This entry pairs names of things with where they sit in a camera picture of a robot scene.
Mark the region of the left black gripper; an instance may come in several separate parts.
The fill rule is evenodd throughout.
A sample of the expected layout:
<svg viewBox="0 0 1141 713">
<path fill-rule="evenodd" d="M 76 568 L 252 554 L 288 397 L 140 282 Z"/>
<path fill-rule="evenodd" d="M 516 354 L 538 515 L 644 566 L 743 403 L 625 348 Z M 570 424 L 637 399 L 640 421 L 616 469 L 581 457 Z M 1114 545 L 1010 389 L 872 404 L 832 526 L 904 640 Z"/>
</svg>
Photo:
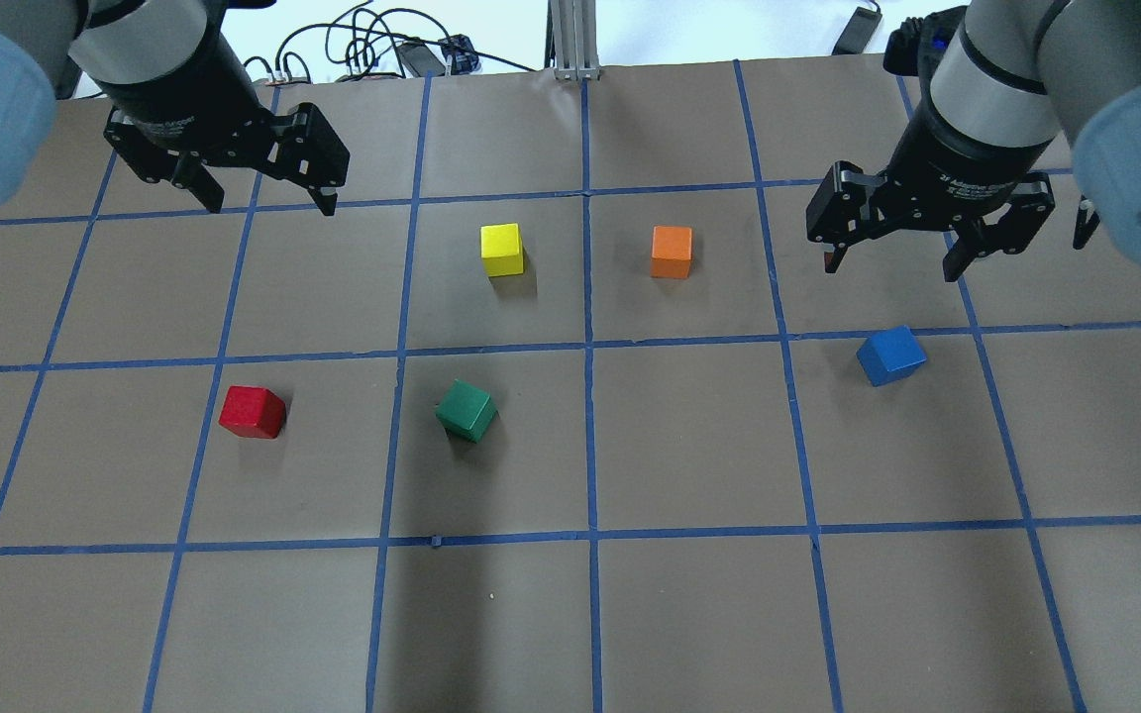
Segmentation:
<svg viewBox="0 0 1141 713">
<path fill-rule="evenodd" d="M 140 181 L 217 214 L 225 189 L 209 168 L 253 168 L 335 216 L 353 154 L 316 104 L 266 108 L 218 22 L 89 22 L 68 57 L 110 96 L 103 137 Z"/>
</svg>

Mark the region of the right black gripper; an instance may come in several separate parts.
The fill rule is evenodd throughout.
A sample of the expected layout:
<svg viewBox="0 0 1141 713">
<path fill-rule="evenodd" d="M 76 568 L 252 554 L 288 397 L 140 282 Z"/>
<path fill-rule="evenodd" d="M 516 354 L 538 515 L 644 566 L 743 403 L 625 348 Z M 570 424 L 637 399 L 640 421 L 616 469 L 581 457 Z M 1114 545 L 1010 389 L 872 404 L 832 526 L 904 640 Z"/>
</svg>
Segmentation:
<svg viewBox="0 0 1141 713">
<path fill-rule="evenodd" d="M 824 272 L 837 272 L 861 241 L 893 230 L 952 229 L 942 278 L 960 279 L 978 258 L 1026 252 L 1054 212 L 1051 177 L 1027 175 L 1049 144 L 1002 148 L 971 139 L 922 94 L 879 175 L 847 161 L 828 168 L 806 206 L 806 240 L 823 249 Z M 984 221 L 1005 198 L 1005 213 Z"/>
</svg>

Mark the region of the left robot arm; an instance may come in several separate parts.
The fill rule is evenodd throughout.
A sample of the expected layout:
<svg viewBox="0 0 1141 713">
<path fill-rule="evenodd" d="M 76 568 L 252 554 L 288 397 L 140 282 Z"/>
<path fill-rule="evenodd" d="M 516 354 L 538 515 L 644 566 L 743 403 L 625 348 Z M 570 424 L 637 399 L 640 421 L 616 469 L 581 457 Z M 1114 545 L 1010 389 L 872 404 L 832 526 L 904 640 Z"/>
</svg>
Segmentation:
<svg viewBox="0 0 1141 713">
<path fill-rule="evenodd" d="M 68 68 L 112 110 L 105 140 L 144 183 L 221 211 L 210 170 L 252 168 L 334 214 L 353 155 L 322 110 L 277 116 L 222 37 L 226 1 L 0 1 L 0 206 L 50 133 Z"/>
</svg>

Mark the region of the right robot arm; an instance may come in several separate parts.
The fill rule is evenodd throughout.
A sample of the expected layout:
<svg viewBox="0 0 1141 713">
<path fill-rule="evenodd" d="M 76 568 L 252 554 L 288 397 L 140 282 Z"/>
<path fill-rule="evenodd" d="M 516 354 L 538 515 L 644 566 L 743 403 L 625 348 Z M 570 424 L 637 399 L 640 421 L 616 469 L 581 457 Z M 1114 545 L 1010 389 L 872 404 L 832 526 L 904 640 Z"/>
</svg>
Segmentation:
<svg viewBox="0 0 1141 713">
<path fill-rule="evenodd" d="M 837 161 L 807 204 L 825 272 L 897 230 L 950 232 L 947 281 L 1023 253 L 1057 206 L 1036 165 L 1058 137 L 1081 191 L 1073 248 L 1106 229 L 1141 265 L 1141 1 L 973 1 L 905 21 L 883 67 L 916 78 L 919 105 L 887 167 Z"/>
</svg>

